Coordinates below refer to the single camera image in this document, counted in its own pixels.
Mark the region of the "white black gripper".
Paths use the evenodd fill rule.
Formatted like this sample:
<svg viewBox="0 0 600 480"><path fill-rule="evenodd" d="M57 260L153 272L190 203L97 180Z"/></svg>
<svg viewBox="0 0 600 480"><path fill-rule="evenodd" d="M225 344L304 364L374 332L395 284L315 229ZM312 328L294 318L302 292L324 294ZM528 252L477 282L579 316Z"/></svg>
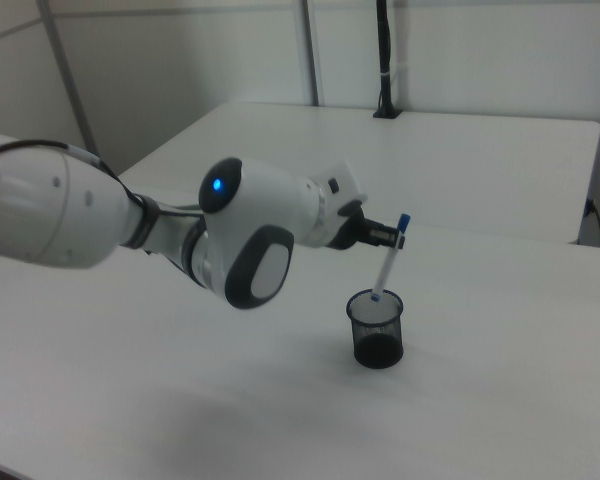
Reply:
<svg viewBox="0 0 600 480"><path fill-rule="evenodd" d="M362 222L362 205L367 200L350 164L342 161L309 180L317 188L318 213L310 233L309 247L346 250L357 242ZM364 242L391 249L404 248L404 233L395 226L364 219Z"/></svg>

